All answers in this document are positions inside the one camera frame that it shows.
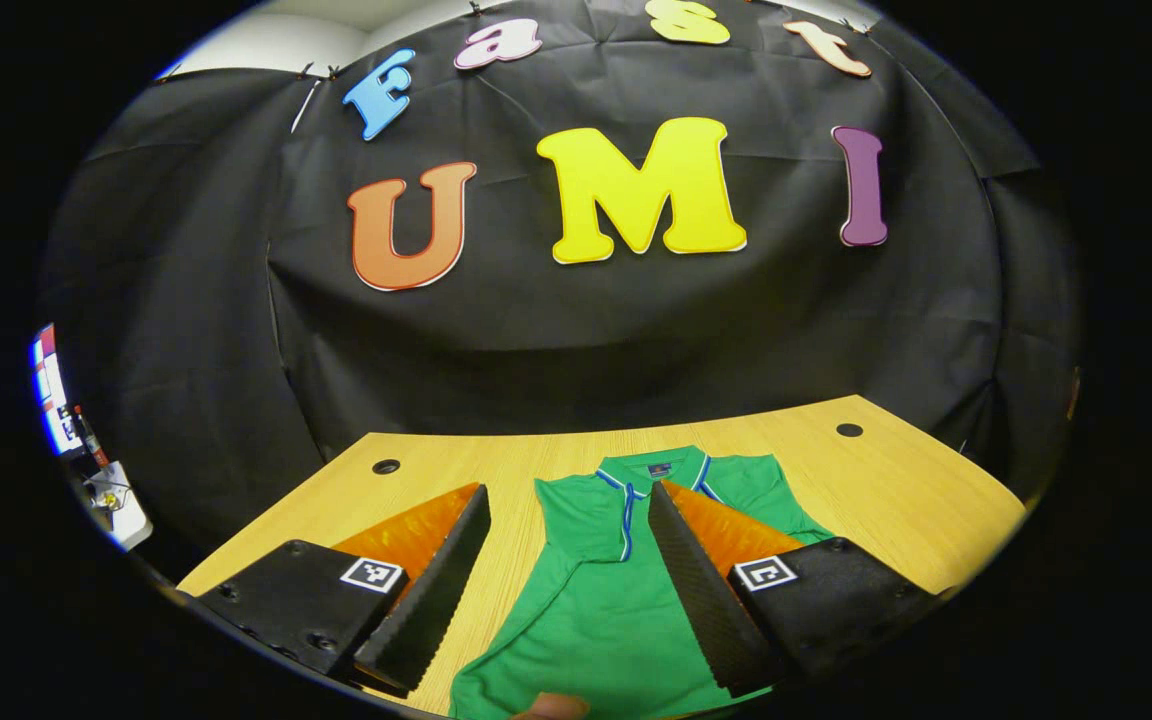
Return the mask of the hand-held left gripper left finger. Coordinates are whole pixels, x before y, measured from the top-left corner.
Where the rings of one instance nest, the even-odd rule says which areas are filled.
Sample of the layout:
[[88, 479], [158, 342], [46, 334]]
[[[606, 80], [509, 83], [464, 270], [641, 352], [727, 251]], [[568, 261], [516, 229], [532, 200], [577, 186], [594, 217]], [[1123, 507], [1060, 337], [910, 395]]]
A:
[[200, 596], [271, 652], [343, 683], [419, 688], [492, 526], [468, 483], [334, 546], [288, 539]]

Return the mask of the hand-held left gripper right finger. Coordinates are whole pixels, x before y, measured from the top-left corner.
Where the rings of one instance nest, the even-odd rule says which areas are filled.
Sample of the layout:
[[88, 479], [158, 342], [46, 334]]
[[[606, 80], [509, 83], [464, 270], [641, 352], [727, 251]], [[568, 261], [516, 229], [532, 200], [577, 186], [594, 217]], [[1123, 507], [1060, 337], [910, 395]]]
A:
[[649, 525], [717, 685], [738, 698], [835, 673], [941, 605], [861, 544], [805, 544], [672, 482]]

